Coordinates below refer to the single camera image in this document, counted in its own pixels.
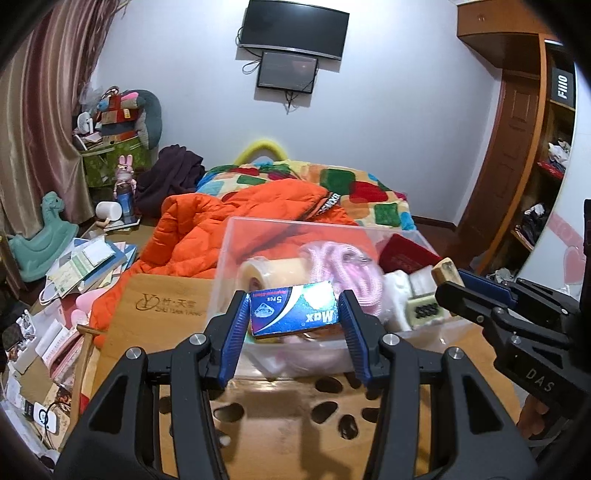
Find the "right hand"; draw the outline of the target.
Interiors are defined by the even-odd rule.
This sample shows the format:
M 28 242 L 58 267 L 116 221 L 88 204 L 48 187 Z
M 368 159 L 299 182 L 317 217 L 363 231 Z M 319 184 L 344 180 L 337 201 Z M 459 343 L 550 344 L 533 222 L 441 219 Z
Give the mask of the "right hand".
M 548 411 L 549 408 L 535 397 L 529 395 L 526 398 L 517 422 L 517 428 L 525 439 L 543 432 L 545 428 L 543 416 Z

